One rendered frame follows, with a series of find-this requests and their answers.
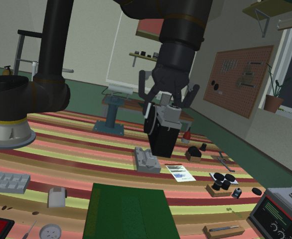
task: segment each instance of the blue drill press stand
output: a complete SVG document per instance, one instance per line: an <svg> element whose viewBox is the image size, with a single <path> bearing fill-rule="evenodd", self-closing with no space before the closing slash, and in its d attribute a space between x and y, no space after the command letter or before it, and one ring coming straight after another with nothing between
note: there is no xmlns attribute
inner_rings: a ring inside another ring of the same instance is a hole
<svg viewBox="0 0 292 239"><path fill-rule="evenodd" d="M108 104L106 122L97 120L93 131L124 135L124 125L115 123L117 109L124 106L124 100L114 96L106 96L105 103Z"/></svg>

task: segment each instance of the display screen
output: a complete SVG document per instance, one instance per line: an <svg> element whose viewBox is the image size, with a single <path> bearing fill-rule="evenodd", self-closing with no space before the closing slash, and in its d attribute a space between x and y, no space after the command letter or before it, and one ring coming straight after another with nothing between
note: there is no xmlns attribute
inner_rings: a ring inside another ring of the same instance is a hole
<svg viewBox="0 0 292 239"><path fill-rule="evenodd" d="M283 229L287 230L292 221L274 205L269 199L266 199L262 207L279 223Z"/></svg>

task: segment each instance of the red cabinet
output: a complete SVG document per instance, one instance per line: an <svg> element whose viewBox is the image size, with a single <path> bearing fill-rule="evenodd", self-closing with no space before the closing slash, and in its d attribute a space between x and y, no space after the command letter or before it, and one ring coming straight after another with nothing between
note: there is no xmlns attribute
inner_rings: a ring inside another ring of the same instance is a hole
<svg viewBox="0 0 292 239"><path fill-rule="evenodd" d="M164 22L164 19L139 20L136 36L141 36L147 39L159 41L159 34L161 31L163 22Z"/></svg>

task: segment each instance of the window frame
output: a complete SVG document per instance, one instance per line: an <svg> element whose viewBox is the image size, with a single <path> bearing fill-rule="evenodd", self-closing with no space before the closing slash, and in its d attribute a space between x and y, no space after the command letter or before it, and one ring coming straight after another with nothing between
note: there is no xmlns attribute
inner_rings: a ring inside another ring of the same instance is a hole
<svg viewBox="0 0 292 239"><path fill-rule="evenodd" d="M292 58L292 28L287 29L286 33L283 34L282 37L284 37L284 41L283 41L282 48L280 49L278 62L276 64L276 68L275 69L272 68L271 70L273 74L272 76L273 83L275 84L275 80L278 80L280 85L282 85L284 83L284 80L286 79L285 76L287 74L287 71L291 62L291 58ZM267 91L267 95L270 95L270 96L274 95L273 90L272 90L271 80L270 80L270 86ZM265 101L266 99L264 98L262 109L265 106ZM280 106L280 108L292 113L292 108L282 106L282 105ZM287 112L277 111L276 114L292 119L292 114L289 114Z"/></svg>

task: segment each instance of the shelf bracket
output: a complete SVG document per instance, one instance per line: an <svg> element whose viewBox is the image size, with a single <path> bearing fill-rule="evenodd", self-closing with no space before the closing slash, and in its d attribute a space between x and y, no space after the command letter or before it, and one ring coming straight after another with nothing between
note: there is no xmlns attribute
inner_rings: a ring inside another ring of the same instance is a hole
<svg viewBox="0 0 292 239"><path fill-rule="evenodd" d="M267 29L268 29L268 25L269 25L269 21L270 21L270 17L268 15L265 15L263 12L259 11L258 9L254 9L253 11L255 11L257 19L258 19L258 23L262 32L262 37L266 37L266 33L267 33ZM265 29L262 31L262 27L258 18L258 14L260 14L261 16L264 16L267 19L266 25L265 25Z"/></svg>

